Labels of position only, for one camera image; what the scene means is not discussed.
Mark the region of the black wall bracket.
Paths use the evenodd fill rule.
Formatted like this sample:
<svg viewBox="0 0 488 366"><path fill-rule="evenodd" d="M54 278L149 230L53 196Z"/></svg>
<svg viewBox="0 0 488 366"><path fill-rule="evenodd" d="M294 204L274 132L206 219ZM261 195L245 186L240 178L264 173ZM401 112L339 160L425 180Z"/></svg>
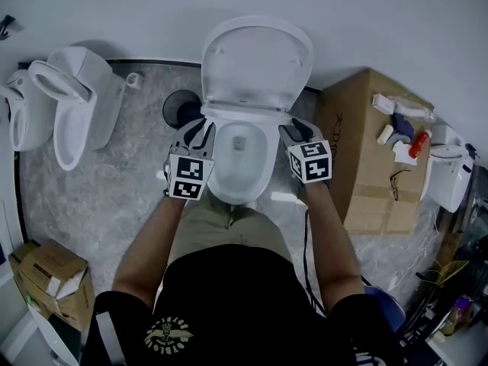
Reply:
<svg viewBox="0 0 488 366"><path fill-rule="evenodd" d="M19 34L23 30L24 26L16 18L7 14L0 20L0 41Z"/></svg>

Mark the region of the white rounded toilet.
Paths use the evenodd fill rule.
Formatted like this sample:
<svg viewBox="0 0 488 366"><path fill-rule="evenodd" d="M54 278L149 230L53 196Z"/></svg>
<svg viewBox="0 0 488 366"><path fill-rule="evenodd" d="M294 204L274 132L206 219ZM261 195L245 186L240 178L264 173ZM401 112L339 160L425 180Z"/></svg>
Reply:
<svg viewBox="0 0 488 366"><path fill-rule="evenodd" d="M201 113L206 125L215 124L207 186L221 201L240 205L255 201L266 189L275 166L280 135L278 127L291 116L282 111L230 104L206 103Z"/></svg>

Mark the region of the dark blue cloth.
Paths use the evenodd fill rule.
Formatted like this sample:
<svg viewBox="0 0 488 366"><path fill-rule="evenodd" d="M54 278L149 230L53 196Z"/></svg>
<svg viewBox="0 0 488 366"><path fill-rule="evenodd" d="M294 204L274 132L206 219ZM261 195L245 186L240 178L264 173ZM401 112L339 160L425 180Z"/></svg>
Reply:
<svg viewBox="0 0 488 366"><path fill-rule="evenodd" d="M386 141L387 145L393 145L397 141L410 144L413 141L415 133L413 126L402 114L394 113L392 115L391 126L393 127L393 132Z"/></svg>

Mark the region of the person's black printed shirt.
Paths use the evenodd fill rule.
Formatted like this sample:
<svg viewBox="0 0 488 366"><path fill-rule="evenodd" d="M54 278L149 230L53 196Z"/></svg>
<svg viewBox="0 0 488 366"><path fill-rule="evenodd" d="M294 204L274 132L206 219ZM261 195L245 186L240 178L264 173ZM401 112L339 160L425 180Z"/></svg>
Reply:
<svg viewBox="0 0 488 366"><path fill-rule="evenodd" d="M221 245L176 259L154 308L106 291L127 366L403 366L379 303L367 294L316 313L293 265L262 248Z"/></svg>

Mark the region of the white curved ceramic fixture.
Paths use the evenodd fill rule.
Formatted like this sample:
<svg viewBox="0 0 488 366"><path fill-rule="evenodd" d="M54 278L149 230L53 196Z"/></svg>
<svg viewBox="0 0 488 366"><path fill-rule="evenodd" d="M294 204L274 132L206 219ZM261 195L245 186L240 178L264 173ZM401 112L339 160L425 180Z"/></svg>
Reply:
<svg viewBox="0 0 488 366"><path fill-rule="evenodd" d="M32 314L34 322L37 324L37 327L40 330L44 340L55 354L54 363L58 366L79 366L79 361L69 350L68 346L62 340L61 336L54 329L51 323L31 305L27 305L27 308Z"/></svg>

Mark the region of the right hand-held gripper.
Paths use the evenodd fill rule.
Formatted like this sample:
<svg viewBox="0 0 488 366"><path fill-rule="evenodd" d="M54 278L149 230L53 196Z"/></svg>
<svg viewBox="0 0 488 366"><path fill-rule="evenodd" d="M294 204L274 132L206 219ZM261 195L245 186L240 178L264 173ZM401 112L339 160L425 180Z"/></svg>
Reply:
<svg viewBox="0 0 488 366"><path fill-rule="evenodd" d="M293 117L292 125L280 125L278 131L287 149L292 173L301 183L327 181L332 177L332 153L316 125Z"/></svg>

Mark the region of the black eyeglasses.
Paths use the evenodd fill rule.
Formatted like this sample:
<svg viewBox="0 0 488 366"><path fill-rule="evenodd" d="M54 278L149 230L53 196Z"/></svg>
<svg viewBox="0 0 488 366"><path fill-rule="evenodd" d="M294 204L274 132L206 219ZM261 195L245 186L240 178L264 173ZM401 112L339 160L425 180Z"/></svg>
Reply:
<svg viewBox="0 0 488 366"><path fill-rule="evenodd" d="M400 199L400 190L408 182L410 173L411 169L400 169L390 176L390 187L395 201Z"/></svg>

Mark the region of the white wrapped tube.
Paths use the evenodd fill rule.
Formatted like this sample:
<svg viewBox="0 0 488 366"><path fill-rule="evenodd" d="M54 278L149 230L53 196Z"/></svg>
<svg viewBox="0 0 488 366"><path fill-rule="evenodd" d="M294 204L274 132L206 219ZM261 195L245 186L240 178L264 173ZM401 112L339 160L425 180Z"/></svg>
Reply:
<svg viewBox="0 0 488 366"><path fill-rule="evenodd" d="M390 100L394 103L394 112L397 114L429 123L435 122L434 112L425 105L399 96L392 96Z"/></svg>

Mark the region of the black mesh waste bin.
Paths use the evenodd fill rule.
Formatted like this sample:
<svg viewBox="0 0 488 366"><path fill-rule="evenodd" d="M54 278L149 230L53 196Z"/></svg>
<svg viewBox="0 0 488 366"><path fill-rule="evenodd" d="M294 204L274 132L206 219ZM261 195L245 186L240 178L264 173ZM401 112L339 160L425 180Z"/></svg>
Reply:
<svg viewBox="0 0 488 366"><path fill-rule="evenodd" d="M202 102L189 90L177 90L170 94L162 106L162 116L173 129L178 130L193 120L204 120Z"/></svg>

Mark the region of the large closed cardboard box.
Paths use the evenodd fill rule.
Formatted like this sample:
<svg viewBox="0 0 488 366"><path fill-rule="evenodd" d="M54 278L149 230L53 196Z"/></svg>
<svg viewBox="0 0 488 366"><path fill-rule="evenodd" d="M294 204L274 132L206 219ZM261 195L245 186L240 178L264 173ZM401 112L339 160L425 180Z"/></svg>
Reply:
<svg viewBox="0 0 488 366"><path fill-rule="evenodd" d="M434 109L400 83L365 69L322 91L313 122L332 151L329 191L345 229L374 236L407 235L416 225L430 144L424 144L416 165L394 162L393 146L377 142L391 118L371 106L375 94ZM390 176L400 169L411 173L395 201Z"/></svg>

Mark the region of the open torn cardboard box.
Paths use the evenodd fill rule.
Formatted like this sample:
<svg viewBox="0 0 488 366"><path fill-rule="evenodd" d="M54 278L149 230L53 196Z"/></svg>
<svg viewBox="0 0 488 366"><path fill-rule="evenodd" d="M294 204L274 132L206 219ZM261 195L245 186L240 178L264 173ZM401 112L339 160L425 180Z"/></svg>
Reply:
<svg viewBox="0 0 488 366"><path fill-rule="evenodd" d="M44 244L31 240L13 251L8 262L27 305L34 307L46 319L55 313L80 332L88 328L95 294L86 260L54 240ZM74 294L56 300L46 293L52 277L68 280L84 269L87 272Z"/></svg>

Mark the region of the dark green bin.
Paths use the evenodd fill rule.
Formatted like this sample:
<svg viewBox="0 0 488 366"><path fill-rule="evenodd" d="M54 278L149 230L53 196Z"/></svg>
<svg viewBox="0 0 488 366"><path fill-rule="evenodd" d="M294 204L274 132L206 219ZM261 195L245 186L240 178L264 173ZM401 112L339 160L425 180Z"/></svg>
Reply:
<svg viewBox="0 0 488 366"><path fill-rule="evenodd" d="M48 322L54 328L73 357L79 361L82 352L82 334L80 331L70 326L63 319L60 319L55 313L50 315Z"/></svg>

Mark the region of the white tissue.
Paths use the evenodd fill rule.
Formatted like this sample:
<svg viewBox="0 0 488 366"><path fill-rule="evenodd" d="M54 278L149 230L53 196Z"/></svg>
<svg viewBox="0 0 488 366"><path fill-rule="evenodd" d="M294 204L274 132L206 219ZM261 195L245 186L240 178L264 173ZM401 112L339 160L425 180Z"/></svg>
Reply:
<svg viewBox="0 0 488 366"><path fill-rule="evenodd" d="M411 147L412 146L410 144L397 141L392 148L393 152L395 153L394 162L407 165L416 165L417 159L412 158L409 154Z"/></svg>

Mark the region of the person's left forearm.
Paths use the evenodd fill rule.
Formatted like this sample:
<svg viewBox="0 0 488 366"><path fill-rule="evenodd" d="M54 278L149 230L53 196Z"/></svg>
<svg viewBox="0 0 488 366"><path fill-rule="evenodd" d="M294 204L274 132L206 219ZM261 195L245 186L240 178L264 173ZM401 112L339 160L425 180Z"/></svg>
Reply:
<svg viewBox="0 0 488 366"><path fill-rule="evenodd" d="M163 197L117 267L113 291L131 294L149 308L165 273L186 201Z"/></svg>

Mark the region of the yellow fly swatter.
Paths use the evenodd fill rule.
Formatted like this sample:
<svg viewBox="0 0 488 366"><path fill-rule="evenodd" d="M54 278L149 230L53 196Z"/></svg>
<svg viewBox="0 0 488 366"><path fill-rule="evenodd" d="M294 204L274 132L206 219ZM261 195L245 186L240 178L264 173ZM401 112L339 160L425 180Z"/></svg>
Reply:
<svg viewBox="0 0 488 366"><path fill-rule="evenodd" d="M469 264L468 260L456 260L449 262L439 273L435 285L441 287L446 281L453 278L457 273L463 270Z"/></svg>

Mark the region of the white egg-shaped toilet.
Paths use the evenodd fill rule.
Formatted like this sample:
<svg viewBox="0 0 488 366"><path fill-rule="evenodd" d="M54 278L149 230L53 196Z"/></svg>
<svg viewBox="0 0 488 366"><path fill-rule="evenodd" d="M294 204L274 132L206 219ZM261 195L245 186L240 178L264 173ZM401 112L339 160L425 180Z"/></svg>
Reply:
<svg viewBox="0 0 488 366"><path fill-rule="evenodd" d="M53 134L56 101L41 91L31 80L26 69L13 72L0 95L10 107L9 137L16 152L35 149L47 142Z"/></svg>

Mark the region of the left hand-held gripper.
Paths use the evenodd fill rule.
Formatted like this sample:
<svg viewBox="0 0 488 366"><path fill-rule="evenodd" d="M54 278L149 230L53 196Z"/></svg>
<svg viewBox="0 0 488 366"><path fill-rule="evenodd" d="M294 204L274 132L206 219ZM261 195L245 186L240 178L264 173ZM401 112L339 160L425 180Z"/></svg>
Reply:
<svg viewBox="0 0 488 366"><path fill-rule="evenodd" d="M199 146L191 148L191 142L205 121L205 118L192 120L176 131L165 161L165 196L191 201L201 199L215 165L212 159L215 123L206 128Z"/></svg>

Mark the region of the white toilet with tank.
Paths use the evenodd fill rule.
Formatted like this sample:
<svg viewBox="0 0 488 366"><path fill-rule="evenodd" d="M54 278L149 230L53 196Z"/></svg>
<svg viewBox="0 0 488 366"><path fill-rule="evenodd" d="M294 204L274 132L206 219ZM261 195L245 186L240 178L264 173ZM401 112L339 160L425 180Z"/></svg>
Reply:
<svg viewBox="0 0 488 366"><path fill-rule="evenodd" d="M54 151L65 171L77 167L87 151L104 148L114 132L126 79L86 47L63 47L46 61L35 60L28 74L56 101Z"/></svg>

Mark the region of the red bottle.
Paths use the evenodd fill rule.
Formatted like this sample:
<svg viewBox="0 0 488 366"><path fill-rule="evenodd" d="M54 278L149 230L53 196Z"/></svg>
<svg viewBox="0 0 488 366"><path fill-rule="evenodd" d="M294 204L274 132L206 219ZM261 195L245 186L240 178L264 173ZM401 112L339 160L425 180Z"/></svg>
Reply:
<svg viewBox="0 0 488 366"><path fill-rule="evenodd" d="M409 148L409 157L411 159L416 159L422 151L422 147L425 143L430 141L432 137L431 130L422 131L413 141L411 147Z"/></svg>

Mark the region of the person's right forearm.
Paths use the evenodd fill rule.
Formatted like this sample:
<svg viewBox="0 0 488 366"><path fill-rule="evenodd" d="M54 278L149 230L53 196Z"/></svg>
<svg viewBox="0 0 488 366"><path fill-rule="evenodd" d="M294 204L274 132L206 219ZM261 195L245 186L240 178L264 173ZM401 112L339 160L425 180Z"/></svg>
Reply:
<svg viewBox="0 0 488 366"><path fill-rule="evenodd" d="M326 311L342 299L364 292L360 265L329 189L322 182L306 185L313 256Z"/></svg>

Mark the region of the blue folding chair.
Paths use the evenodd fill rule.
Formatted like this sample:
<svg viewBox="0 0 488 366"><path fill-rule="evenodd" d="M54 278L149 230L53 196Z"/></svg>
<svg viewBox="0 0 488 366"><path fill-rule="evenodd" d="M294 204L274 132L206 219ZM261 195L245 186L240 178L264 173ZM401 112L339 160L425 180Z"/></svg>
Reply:
<svg viewBox="0 0 488 366"><path fill-rule="evenodd" d="M398 333L406 321L406 313L403 308L392 295L382 288L372 285L365 278L362 278L362 281L365 293L372 296L380 304L391 329L394 333Z"/></svg>

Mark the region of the white toilet with black panel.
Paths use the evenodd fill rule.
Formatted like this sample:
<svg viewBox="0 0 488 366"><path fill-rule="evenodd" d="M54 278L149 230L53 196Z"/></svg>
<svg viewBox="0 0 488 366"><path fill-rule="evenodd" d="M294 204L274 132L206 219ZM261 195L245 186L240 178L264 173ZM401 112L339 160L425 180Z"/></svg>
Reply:
<svg viewBox="0 0 488 366"><path fill-rule="evenodd" d="M466 147L432 146L420 200L429 196L446 211L454 213L466 193L473 164Z"/></svg>

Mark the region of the black metal rack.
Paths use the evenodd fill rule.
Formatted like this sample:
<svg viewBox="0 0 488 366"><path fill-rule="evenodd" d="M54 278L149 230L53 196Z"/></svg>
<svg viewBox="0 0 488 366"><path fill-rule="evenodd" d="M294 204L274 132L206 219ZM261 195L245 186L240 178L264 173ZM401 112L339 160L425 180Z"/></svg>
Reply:
<svg viewBox="0 0 488 366"><path fill-rule="evenodd" d="M440 270L456 260L469 264L437 287ZM406 364L434 366L441 362L428 345L434 334L447 339L478 323L488 327L488 231L445 235L433 266L416 276L423 295L401 331Z"/></svg>

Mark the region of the white foam insert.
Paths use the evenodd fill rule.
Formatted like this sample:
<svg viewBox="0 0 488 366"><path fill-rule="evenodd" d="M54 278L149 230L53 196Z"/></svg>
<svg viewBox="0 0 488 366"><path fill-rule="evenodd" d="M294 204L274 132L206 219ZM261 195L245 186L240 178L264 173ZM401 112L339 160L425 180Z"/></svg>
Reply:
<svg viewBox="0 0 488 366"><path fill-rule="evenodd" d="M49 284L47 285L46 293L56 300L60 300L64 297L74 294L78 290L79 285L86 272L87 269L80 270L68 280L63 281L61 279L52 277L49 281Z"/></svg>

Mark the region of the small white carton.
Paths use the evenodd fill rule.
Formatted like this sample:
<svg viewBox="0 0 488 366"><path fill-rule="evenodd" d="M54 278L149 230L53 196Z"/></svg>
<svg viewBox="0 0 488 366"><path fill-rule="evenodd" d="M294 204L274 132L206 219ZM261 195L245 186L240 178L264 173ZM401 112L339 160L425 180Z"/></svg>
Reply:
<svg viewBox="0 0 488 366"><path fill-rule="evenodd" d="M392 115L396 108L395 102L382 94L373 95L371 106L386 115Z"/></svg>

